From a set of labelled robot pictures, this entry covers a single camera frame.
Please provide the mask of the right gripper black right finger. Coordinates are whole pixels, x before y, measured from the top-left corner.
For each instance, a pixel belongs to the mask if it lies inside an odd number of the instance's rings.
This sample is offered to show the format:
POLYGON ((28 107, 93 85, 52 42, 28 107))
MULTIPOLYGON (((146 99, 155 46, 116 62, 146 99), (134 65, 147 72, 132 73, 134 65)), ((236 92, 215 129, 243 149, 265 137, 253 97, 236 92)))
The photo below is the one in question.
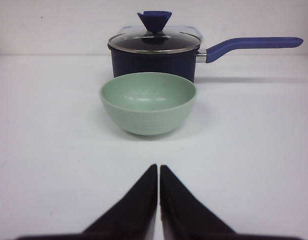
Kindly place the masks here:
POLYGON ((159 198, 165 240, 297 240, 295 236, 237 233, 198 201, 167 165, 160 166, 159 198))

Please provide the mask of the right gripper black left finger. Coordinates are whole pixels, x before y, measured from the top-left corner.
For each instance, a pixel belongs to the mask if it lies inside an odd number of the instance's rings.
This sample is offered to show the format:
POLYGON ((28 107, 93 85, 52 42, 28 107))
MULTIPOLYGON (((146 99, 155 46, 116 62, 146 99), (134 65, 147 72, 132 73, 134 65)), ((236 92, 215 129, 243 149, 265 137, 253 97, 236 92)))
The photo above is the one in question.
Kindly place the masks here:
POLYGON ((158 168, 151 165, 130 190, 81 233, 28 235, 19 240, 143 240, 156 214, 158 168))

